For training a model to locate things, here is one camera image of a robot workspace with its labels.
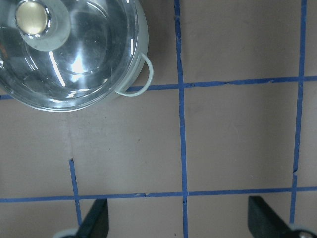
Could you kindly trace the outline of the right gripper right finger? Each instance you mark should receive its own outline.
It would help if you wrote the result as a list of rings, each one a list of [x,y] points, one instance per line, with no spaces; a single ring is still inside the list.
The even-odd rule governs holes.
[[[254,238],[296,238],[292,230],[260,196],[248,198],[248,229]]]

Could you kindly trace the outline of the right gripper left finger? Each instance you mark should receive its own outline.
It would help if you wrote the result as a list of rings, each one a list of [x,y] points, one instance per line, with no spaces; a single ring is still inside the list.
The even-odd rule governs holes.
[[[96,199],[75,238],[106,238],[109,232],[107,199]]]

